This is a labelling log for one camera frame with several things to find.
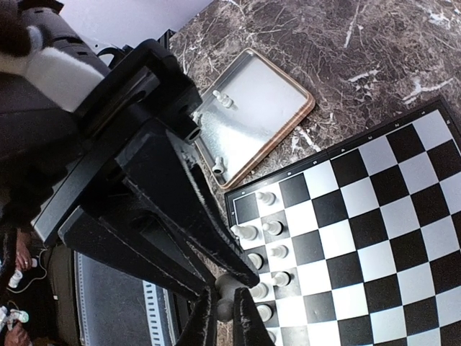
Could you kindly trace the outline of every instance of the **person's hand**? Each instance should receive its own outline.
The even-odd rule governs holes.
[[[30,346],[30,338],[21,322],[17,322],[14,328],[6,333],[5,346]]]
[[[27,272],[32,268],[32,258],[27,245],[18,237],[16,242],[16,269]]]

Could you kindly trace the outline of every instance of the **chessboard border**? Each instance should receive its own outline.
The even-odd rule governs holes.
[[[243,195],[255,192],[261,189],[263,186],[279,182],[283,179],[287,179],[292,175],[296,175],[297,173],[303,172],[306,169],[315,166],[316,164],[320,164],[330,159],[334,159],[342,153],[351,151],[352,149],[357,148],[368,141],[372,141],[377,137],[389,133],[391,129],[403,127],[404,125],[412,123],[414,120],[419,119],[420,117],[423,117],[435,110],[440,111],[440,114],[447,122],[447,126],[451,134],[453,135],[453,138],[457,142],[458,148],[461,148],[461,125],[456,121],[455,117],[453,116],[453,111],[448,105],[446,99],[442,95],[439,95],[438,97],[435,97],[423,103],[421,106],[409,110],[408,112],[405,112],[402,115],[399,115],[397,118],[392,118],[383,121],[382,123],[374,126],[373,128],[370,128],[369,130],[352,136],[351,138],[348,138],[334,146],[326,148],[318,152],[317,154],[308,156],[304,159],[295,162],[294,164],[278,169],[277,171],[265,175],[264,177],[258,178],[253,182],[249,182],[245,185],[242,185],[234,190],[225,193],[225,209],[227,211],[229,226],[231,227],[237,224],[233,204],[233,201],[235,199],[240,198]]]

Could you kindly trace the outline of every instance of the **chessboard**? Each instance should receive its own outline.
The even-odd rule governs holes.
[[[226,194],[276,346],[461,345],[460,139],[438,99]]]

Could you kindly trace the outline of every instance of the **black square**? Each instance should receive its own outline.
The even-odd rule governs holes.
[[[338,321],[341,345],[369,345],[373,343],[370,315]]]
[[[370,314],[402,305],[397,275],[369,281],[364,287]]]
[[[308,323],[336,320],[331,291],[305,296],[304,306],[308,315]]]
[[[408,346],[408,343],[406,342],[406,338],[404,338],[404,339],[380,342],[379,344],[375,344],[375,346]]]
[[[271,221],[278,221],[283,225],[282,233],[278,236],[274,236],[266,231],[262,231],[266,244],[290,237],[290,229],[288,226],[287,216],[285,215],[285,210],[277,211],[276,213],[261,218],[261,223],[263,225]]]
[[[439,180],[461,172],[461,156],[454,141],[445,142],[427,152]]]
[[[277,328],[280,326],[279,323],[279,314],[277,313],[277,305],[275,301],[265,301],[261,303],[256,303],[256,307],[259,305],[268,305],[272,310],[272,317],[269,321],[264,322],[266,328]]]
[[[362,268],[357,252],[326,260],[330,275],[331,287],[335,290],[341,287],[363,283]]]
[[[461,252],[432,261],[431,272],[436,294],[461,286]]]
[[[386,205],[408,196],[409,192],[398,166],[388,168],[370,177],[380,205]]]
[[[458,235],[458,242],[461,247],[461,211],[452,215],[453,224],[455,225],[456,235]]]
[[[418,229],[411,233],[390,240],[398,272],[428,262],[423,234]]]
[[[269,261],[267,260],[267,251],[264,245],[260,247],[254,247],[253,249],[245,250],[245,254],[258,254],[262,257],[262,267],[258,270],[259,274],[264,274],[265,272],[270,272]]]
[[[279,183],[283,204],[286,208],[310,199],[304,174],[298,174]]]
[[[318,231],[301,234],[292,238],[297,265],[306,265],[325,259],[322,241]]]
[[[283,345],[303,346],[309,340],[308,326],[301,327],[282,327]]]
[[[356,249],[363,249],[388,240],[380,209],[349,219]]]
[[[348,218],[346,205],[340,190],[312,200],[318,227],[325,227]]]
[[[440,328],[440,340],[444,346],[460,346],[461,321]]]
[[[415,335],[439,326],[435,297],[417,301],[403,307],[407,335]]]
[[[423,143],[413,125],[391,133],[388,141],[399,163],[424,152]]]
[[[419,225],[424,227],[449,215],[447,202],[440,184],[411,195]]]
[[[297,269],[291,268],[286,269],[284,272],[290,275],[290,283],[286,286],[274,286],[274,295],[276,299],[283,299],[288,297],[295,297],[301,296],[301,284],[300,279],[297,276]]]
[[[244,223],[259,217],[258,203],[254,193],[234,200],[238,223]]]
[[[333,167],[339,187],[358,182],[368,177],[367,169],[365,168],[359,149],[331,160],[331,166]]]

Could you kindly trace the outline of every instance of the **white square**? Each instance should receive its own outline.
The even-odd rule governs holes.
[[[359,252],[364,281],[372,281],[397,272],[389,241],[365,247]]]
[[[441,327],[461,321],[461,287],[439,294],[436,300]]]
[[[374,175],[397,164],[388,139],[383,136],[359,147],[368,175]]]
[[[277,299],[275,303],[281,327],[299,327],[308,323],[303,297]]]
[[[325,161],[308,169],[304,172],[304,177],[308,185],[310,199],[326,195],[339,188],[330,161]]]
[[[435,296],[431,265],[424,263],[397,274],[403,305]]]
[[[419,229],[418,216],[410,196],[381,207],[381,213],[389,239]]]
[[[266,244],[262,232],[262,222],[260,218],[255,218],[254,220],[242,223],[239,226],[253,226],[256,227],[256,229],[258,230],[258,235],[253,240],[240,238],[240,246],[242,247],[242,249],[253,249],[255,247],[262,247],[264,244]]]
[[[330,275],[325,260],[300,265],[297,268],[297,277],[300,281],[303,296],[331,290]]]
[[[318,229],[312,201],[308,200],[285,209],[290,236],[300,236]]]
[[[424,333],[411,335],[406,339],[408,346],[441,346],[440,329],[428,330]]]
[[[260,200],[256,200],[258,205],[259,217],[268,216],[281,211],[285,208],[282,199],[282,192],[280,191],[279,183],[271,184],[259,189],[257,192],[272,192],[275,195],[275,201],[271,205],[264,204]]]
[[[451,214],[461,211],[461,173],[440,182]]]
[[[406,337],[403,306],[370,314],[375,343]]]
[[[380,207],[370,178],[347,185],[341,192],[350,218]]]
[[[285,258],[277,257],[267,257],[267,262],[269,263],[269,269],[271,272],[276,272],[280,270],[286,270],[296,267],[296,257],[295,250],[293,249],[293,242],[291,238],[281,239],[273,241],[272,243],[266,244],[266,251],[269,253],[269,249],[277,247],[279,245],[284,245],[288,248],[288,255]]]
[[[452,139],[452,134],[438,110],[415,120],[413,126],[426,150]]]
[[[267,328],[275,336],[275,346],[284,346],[282,340],[282,330],[280,328]]]
[[[455,226],[450,216],[422,227],[421,232],[429,261],[436,260],[460,249]]]
[[[334,223],[318,230],[326,259],[355,251],[349,220]]]
[[[264,298],[260,298],[260,299],[253,298],[253,301],[255,303],[260,303],[262,301],[274,301],[275,300],[275,293],[274,293],[274,286],[271,283],[271,281],[272,281],[271,273],[266,272],[264,274],[260,274],[259,275],[259,281],[261,283],[265,284],[267,286],[267,288],[269,289],[269,291],[267,293],[267,296],[265,296]]]
[[[426,152],[402,162],[399,166],[411,194],[439,182]]]
[[[331,291],[337,319],[351,319],[368,314],[363,283]]]
[[[309,324],[308,332],[310,346],[341,346],[337,321]]]

